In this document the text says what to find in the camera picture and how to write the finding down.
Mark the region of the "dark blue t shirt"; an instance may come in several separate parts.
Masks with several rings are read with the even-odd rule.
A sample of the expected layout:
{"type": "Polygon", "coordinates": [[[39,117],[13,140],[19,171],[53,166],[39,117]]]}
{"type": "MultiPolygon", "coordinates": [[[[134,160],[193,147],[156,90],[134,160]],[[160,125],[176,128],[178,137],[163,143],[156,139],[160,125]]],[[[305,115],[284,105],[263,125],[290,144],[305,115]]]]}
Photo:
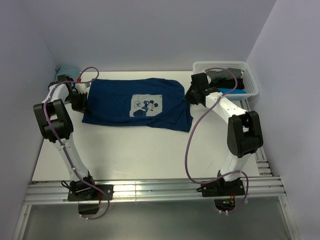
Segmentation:
{"type": "Polygon", "coordinates": [[[193,117],[185,89],[176,80],[95,80],[82,122],[111,127],[169,129],[188,133],[193,117]]]}

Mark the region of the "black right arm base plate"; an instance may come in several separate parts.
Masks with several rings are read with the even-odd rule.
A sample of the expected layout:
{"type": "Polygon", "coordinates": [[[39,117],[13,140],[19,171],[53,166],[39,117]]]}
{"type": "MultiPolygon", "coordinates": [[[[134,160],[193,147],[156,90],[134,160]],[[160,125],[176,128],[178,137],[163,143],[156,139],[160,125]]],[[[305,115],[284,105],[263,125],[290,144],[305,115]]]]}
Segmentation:
{"type": "Polygon", "coordinates": [[[236,196],[245,195],[245,187],[240,178],[233,181],[225,181],[222,178],[209,184],[201,184],[196,191],[201,193],[204,198],[225,197],[214,200],[215,207],[224,212],[229,212],[236,208],[236,196]]]}

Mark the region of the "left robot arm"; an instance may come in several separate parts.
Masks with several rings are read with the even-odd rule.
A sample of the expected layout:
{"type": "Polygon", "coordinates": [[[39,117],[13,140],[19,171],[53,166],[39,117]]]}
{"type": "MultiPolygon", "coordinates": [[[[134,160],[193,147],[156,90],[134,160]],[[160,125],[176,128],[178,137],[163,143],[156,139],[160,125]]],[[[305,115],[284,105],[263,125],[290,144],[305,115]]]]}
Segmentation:
{"type": "Polygon", "coordinates": [[[73,111],[88,113],[87,97],[71,77],[62,74],[50,83],[47,97],[33,106],[33,112],[42,137],[53,143],[68,168],[70,183],[63,180],[62,186],[77,199],[91,200],[98,195],[98,188],[75,147],[74,126],[65,107],[70,103],[73,111]]]}

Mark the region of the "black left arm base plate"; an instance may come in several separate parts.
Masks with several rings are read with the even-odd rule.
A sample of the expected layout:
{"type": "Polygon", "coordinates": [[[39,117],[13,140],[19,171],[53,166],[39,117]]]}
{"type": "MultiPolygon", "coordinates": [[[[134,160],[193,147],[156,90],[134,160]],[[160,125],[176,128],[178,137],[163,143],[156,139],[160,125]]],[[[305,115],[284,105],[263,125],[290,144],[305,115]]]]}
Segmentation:
{"type": "Polygon", "coordinates": [[[114,186],[112,184],[98,184],[97,187],[105,194],[94,188],[88,188],[82,192],[71,192],[67,196],[67,201],[78,203],[78,213],[86,217],[97,216],[102,201],[110,201],[113,198],[114,186]]]}

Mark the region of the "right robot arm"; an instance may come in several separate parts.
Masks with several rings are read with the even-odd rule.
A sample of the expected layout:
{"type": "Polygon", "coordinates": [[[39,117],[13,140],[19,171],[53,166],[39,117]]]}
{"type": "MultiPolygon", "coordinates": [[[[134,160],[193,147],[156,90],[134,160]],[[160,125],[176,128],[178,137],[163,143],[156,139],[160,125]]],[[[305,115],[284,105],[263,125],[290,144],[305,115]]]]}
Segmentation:
{"type": "Polygon", "coordinates": [[[191,85],[184,99],[192,105],[202,104],[227,124],[227,159],[215,179],[198,182],[197,192],[203,197],[245,195],[249,185],[241,179],[243,168],[264,143],[259,114],[238,107],[217,88],[210,87],[204,72],[191,76],[191,85]]]}

